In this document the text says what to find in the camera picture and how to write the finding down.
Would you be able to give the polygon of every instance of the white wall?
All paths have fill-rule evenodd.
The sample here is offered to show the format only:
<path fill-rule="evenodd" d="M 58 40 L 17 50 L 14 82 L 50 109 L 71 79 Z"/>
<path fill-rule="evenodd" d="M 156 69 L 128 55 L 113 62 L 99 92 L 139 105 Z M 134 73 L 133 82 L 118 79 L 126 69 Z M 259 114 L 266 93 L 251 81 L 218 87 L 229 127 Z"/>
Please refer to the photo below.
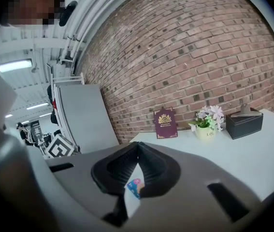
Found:
<path fill-rule="evenodd" d="M 39 124 L 40 124 L 42 134 L 51 133 L 54 136 L 54 132 L 59 130 L 59 126 L 51 122 L 50 116 L 40 118 Z"/>

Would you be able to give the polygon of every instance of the fluorescent light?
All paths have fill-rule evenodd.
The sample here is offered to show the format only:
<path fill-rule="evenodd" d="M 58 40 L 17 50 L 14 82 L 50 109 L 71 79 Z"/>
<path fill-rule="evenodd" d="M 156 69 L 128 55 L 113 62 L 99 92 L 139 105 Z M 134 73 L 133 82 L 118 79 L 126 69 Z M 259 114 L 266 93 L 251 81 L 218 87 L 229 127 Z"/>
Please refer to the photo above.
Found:
<path fill-rule="evenodd" d="M 47 116 L 47 115 L 50 115 L 52 113 L 48 113 L 48 114 L 44 114 L 44 115 L 40 115 L 39 117 L 44 117 L 44 116 Z"/>
<path fill-rule="evenodd" d="M 32 67 L 31 60 L 21 60 L 21 61 L 15 61 L 10 63 L 5 63 L 0 65 L 0 72 L 9 72 L 14 70 L 19 70 L 23 68 L 30 68 Z"/>
<path fill-rule="evenodd" d="M 41 107 L 41 106 L 47 106 L 49 103 L 42 103 L 42 104 L 39 104 L 39 105 L 35 105 L 35 106 L 30 106 L 28 108 L 26 108 L 27 110 L 30 110 L 30 109 L 34 109 L 34 108 L 37 108 L 37 107 Z"/>

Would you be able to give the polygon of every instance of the yellow pot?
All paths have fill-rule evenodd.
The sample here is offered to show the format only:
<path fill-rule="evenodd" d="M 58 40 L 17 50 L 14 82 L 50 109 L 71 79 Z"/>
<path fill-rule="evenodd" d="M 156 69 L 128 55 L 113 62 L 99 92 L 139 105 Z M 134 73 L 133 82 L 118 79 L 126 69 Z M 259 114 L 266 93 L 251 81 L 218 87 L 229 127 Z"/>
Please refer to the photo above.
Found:
<path fill-rule="evenodd" d="M 213 130 L 209 127 L 200 128 L 199 126 L 196 126 L 196 136 L 204 142 L 211 141 L 215 137 L 215 135 L 216 130 Z"/>

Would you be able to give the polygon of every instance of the tissue box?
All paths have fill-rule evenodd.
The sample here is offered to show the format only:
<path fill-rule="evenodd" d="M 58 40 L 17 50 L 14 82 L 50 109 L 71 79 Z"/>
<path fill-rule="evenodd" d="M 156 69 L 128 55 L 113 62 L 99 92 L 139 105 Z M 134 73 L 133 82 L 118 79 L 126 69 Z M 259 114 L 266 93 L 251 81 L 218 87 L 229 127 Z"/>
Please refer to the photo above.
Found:
<path fill-rule="evenodd" d="M 261 114 L 261 116 L 235 118 L 232 118 L 230 116 L 231 115 L 226 116 L 226 130 L 228 131 L 232 139 L 244 137 L 261 130 L 263 114 Z"/>

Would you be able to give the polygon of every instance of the black box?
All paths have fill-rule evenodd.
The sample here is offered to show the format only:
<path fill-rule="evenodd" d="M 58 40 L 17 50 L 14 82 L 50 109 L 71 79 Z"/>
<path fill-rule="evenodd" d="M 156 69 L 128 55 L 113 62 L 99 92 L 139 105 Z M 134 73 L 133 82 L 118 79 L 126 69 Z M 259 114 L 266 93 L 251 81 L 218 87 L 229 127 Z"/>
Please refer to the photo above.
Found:
<path fill-rule="evenodd" d="M 226 116 L 226 130 L 232 139 L 244 137 L 261 130 L 263 113 L 260 116 L 251 117 L 231 118 L 230 116 L 231 114 Z"/>

